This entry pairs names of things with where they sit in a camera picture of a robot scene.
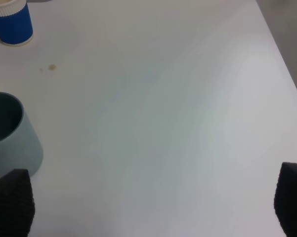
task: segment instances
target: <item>cup rim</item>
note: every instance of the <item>cup rim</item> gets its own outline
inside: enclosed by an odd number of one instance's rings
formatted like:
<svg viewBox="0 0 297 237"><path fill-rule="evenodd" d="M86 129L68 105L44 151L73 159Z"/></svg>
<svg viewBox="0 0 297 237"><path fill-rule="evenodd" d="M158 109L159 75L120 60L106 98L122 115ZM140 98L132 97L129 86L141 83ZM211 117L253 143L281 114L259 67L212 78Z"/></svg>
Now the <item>cup rim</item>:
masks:
<svg viewBox="0 0 297 237"><path fill-rule="evenodd" d="M14 4L16 1L19 1L19 0L11 0L11 1L2 3L2 4L0 4L0 7L3 7L3 6L9 6L9 5L11 5L11 4Z"/></svg>
<svg viewBox="0 0 297 237"><path fill-rule="evenodd" d="M14 132L15 132L15 131L19 128L19 126L21 125L21 123L22 123L22 121L23 121L23 118L24 118L24 108L23 108L23 105L22 105L21 101L20 101L18 98L16 98L14 95L11 95L11 94L6 93L6 92L1 92L1 91L0 91L0 94L1 94L1 95L5 95L5 96L8 96L8 97L14 99L14 100L20 105L20 107L21 107L21 112L22 112L22 115L21 115L21 119L20 119L20 121L19 121L19 124L18 124L18 125L15 127L15 129L14 129L13 131L11 131L6 137L3 137L2 139L0 139L0 142L2 142L2 141L4 141L4 140L10 138L11 136L13 136Z"/></svg>

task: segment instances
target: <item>white table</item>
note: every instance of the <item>white table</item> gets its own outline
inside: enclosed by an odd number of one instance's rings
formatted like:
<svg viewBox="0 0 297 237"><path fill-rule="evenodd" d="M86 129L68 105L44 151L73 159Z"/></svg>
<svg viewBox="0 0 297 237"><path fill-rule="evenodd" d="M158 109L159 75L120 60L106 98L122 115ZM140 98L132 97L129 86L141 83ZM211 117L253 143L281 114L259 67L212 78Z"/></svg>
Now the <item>white table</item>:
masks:
<svg viewBox="0 0 297 237"><path fill-rule="evenodd" d="M0 44L0 89L44 147L31 237L285 236L297 90L254 0L29 7L34 39Z"/></svg>

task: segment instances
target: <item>black object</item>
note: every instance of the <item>black object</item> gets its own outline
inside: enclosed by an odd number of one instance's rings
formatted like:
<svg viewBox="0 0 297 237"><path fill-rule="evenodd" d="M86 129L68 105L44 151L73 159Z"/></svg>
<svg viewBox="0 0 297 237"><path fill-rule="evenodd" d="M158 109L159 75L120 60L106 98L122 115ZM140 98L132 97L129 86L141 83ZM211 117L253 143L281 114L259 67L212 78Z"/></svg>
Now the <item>black object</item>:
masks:
<svg viewBox="0 0 297 237"><path fill-rule="evenodd" d="M297 164L282 163L274 208L287 237L297 237Z"/></svg>
<svg viewBox="0 0 297 237"><path fill-rule="evenodd" d="M0 237L26 237L35 214L31 180L26 169L0 178Z"/></svg>

